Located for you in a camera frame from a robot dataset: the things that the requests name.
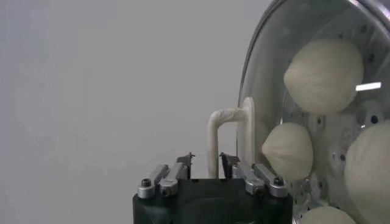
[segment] metal clamp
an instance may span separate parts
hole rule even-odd
[[[268,186],[269,193],[274,197],[286,197],[288,195],[288,189],[286,181],[281,177],[275,176],[266,166],[263,164],[256,164],[253,167],[255,175],[264,180]]]
[[[233,177],[243,178],[245,181],[245,191],[254,194],[256,191],[264,188],[264,181],[256,177],[252,169],[245,161],[240,161],[237,166],[233,166]]]
[[[168,173],[167,165],[158,165],[149,175],[149,178],[142,179],[138,185],[137,196],[139,198],[152,198],[155,195],[155,187],[160,180]]]
[[[184,163],[175,163],[169,174],[160,181],[160,192],[162,196],[168,197],[177,194],[179,191],[178,179],[187,179],[187,166]]]

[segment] hex bolt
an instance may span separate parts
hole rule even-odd
[[[142,179],[141,181],[142,187],[150,187],[151,185],[152,185],[151,179],[149,178]]]
[[[283,178],[281,178],[281,177],[275,177],[275,178],[274,178],[274,184],[275,184],[276,186],[282,186],[282,185],[284,185]]]

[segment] perforated plate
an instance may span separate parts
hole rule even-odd
[[[364,81],[375,81],[387,65],[389,48],[377,33],[371,21],[353,8],[336,16],[313,39],[343,38],[355,43],[364,58]],[[354,102],[339,114],[312,116],[297,106],[285,93],[281,122],[295,122],[310,132],[314,164],[306,180],[290,183],[294,197],[294,218],[300,223],[310,209],[330,205],[349,213],[355,220],[365,223],[351,202],[344,181],[346,153],[351,143],[367,127],[384,119],[380,102],[371,99],[372,93],[359,94]]]

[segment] raw bun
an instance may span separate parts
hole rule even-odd
[[[300,125],[284,123],[276,126],[264,142],[262,152],[275,172],[286,180],[303,179],[311,172],[311,139]]]
[[[356,222],[342,210],[326,206],[308,211],[302,217],[302,224],[356,224]]]
[[[292,59],[284,81],[292,99],[313,114],[345,109],[363,81],[359,49],[347,40],[314,40]]]
[[[349,147],[348,193],[370,224],[390,222],[390,121],[365,130]]]

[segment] white wall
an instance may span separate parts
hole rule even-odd
[[[205,124],[236,106],[269,2],[1,1],[0,223],[132,223],[156,164],[193,152],[206,177]]]

